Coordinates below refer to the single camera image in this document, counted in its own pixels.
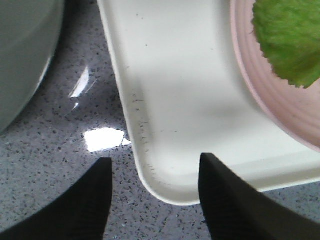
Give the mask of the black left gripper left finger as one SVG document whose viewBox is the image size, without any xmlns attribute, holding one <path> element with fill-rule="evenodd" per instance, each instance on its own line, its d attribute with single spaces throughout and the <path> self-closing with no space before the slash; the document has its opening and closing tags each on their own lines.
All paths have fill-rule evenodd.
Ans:
<svg viewBox="0 0 320 240">
<path fill-rule="evenodd" d="M 102 157 L 64 194 L 1 232 L 2 240 L 101 240 L 113 195 L 112 160 Z"/>
</svg>

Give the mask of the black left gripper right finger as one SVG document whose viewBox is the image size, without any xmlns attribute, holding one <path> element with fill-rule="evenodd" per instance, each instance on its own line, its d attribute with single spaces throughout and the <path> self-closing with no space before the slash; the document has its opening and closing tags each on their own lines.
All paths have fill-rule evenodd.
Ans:
<svg viewBox="0 0 320 240">
<path fill-rule="evenodd" d="M 242 180 L 212 153 L 200 155 L 198 194 L 213 240 L 318 240 L 320 225 Z"/>
</svg>

